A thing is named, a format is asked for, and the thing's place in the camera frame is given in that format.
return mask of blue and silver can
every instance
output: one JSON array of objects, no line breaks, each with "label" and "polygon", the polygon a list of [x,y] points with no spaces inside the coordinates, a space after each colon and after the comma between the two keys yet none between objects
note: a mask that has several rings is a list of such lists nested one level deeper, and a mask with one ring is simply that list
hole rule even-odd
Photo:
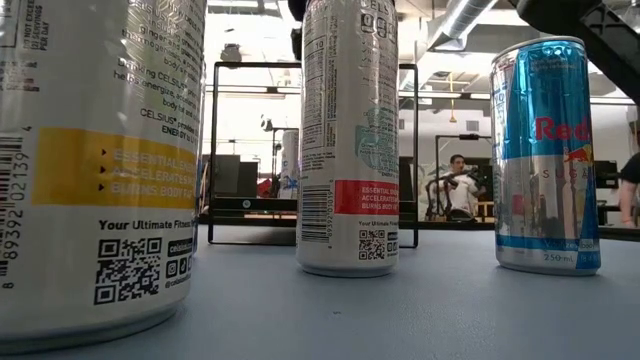
[{"label": "blue and silver can", "polygon": [[572,37],[529,41],[493,60],[496,258],[504,267],[600,268],[587,64]]}]

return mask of can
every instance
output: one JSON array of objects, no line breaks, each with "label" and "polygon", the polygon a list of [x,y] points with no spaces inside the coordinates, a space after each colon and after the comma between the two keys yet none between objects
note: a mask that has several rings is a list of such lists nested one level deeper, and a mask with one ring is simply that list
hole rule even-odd
[{"label": "can", "polygon": [[187,295],[205,5],[0,6],[0,354],[139,332]]},{"label": "can", "polygon": [[282,134],[282,162],[280,163],[280,199],[297,199],[300,167],[298,166],[298,130]]},{"label": "can", "polygon": [[398,44],[390,0],[312,0],[303,22],[297,259],[373,277],[398,261]]},{"label": "can", "polygon": [[492,66],[496,258],[515,270],[593,275],[600,245],[584,44],[536,39]]}]

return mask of blue-gray table surface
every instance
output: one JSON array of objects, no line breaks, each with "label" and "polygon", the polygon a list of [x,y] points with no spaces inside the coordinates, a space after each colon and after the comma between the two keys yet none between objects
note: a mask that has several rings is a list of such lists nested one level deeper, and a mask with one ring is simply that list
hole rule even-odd
[{"label": "blue-gray table surface", "polygon": [[292,247],[208,246],[201,230],[175,317],[128,338],[16,358],[640,359],[638,243],[604,240],[599,275],[568,278],[500,268],[492,232],[421,231],[392,275],[332,279],[303,273]]}]

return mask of qr code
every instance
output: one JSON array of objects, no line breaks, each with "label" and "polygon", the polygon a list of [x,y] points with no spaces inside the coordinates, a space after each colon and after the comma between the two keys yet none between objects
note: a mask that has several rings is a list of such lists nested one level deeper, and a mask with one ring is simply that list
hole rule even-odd
[{"label": "qr code", "polygon": [[360,260],[384,260],[385,252],[384,230],[360,230],[360,247],[358,259]]},{"label": "qr code", "polygon": [[94,305],[158,294],[162,238],[102,239]]}]

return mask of can lid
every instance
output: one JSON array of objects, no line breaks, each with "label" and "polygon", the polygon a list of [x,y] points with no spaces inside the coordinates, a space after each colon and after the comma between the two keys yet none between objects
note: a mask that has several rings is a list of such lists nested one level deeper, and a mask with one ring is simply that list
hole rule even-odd
[{"label": "can lid", "polygon": [[519,44],[515,44],[513,46],[509,46],[508,48],[502,50],[500,53],[498,53],[498,55],[496,55],[493,60],[491,60],[491,64],[495,63],[496,61],[498,61],[499,58],[501,58],[504,54],[510,53],[513,50],[517,50],[520,49],[522,47],[525,46],[529,46],[529,45],[533,45],[533,44],[537,44],[537,43],[541,43],[541,42],[545,42],[545,41],[572,41],[575,43],[578,43],[580,45],[582,45],[582,47],[584,47],[584,41],[582,41],[582,39],[579,39],[577,37],[573,37],[573,36],[547,36],[547,37],[542,37],[542,38],[538,38],[538,39],[532,39],[532,40],[528,40],[525,42],[521,42]]}]

